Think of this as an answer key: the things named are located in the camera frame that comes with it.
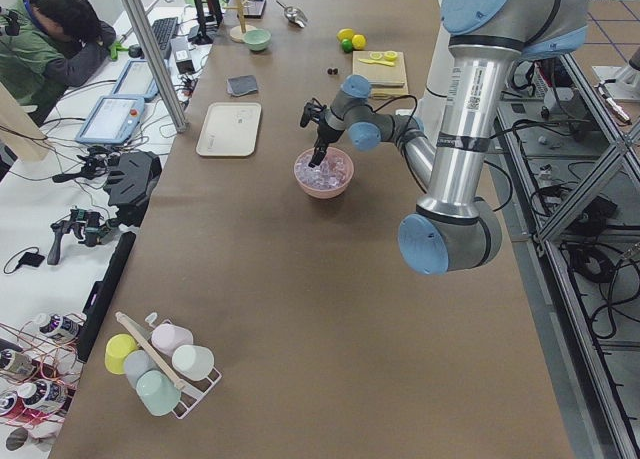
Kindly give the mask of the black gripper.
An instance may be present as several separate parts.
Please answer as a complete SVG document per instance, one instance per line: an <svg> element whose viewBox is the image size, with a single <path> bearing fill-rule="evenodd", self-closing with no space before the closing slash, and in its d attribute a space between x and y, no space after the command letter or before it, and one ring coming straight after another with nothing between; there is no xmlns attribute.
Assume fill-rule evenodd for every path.
<svg viewBox="0 0 640 459"><path fill-rule="evenodd" d="M342 130L338 127L330 107L321 104L316 98L312 98L304 105L299 124L302 128L305 128L311 122L316 125L317 137L314 143L315 150L308 166L315 168L324 161L329 145L339 140Z"/></svg>

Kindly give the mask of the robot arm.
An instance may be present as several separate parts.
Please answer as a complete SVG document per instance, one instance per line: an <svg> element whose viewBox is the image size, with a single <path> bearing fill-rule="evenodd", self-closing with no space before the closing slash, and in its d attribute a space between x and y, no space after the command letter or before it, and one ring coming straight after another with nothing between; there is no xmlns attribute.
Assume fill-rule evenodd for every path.
<svg viewBox="0 0 640 459"><path fill-rule="evenodd" d="M438 137L414 115L376 112L370 83L353 74L334 100L308 102L301 123L315 123L311 167L348 136L361 151L394 144L424 187L398 230L404 261L420 274L443 274L490 262L502 243L495 212L476 190L499 96L512 66L558 57L586 40L589 0L443 0L441 22L453 58Z"/></svg>

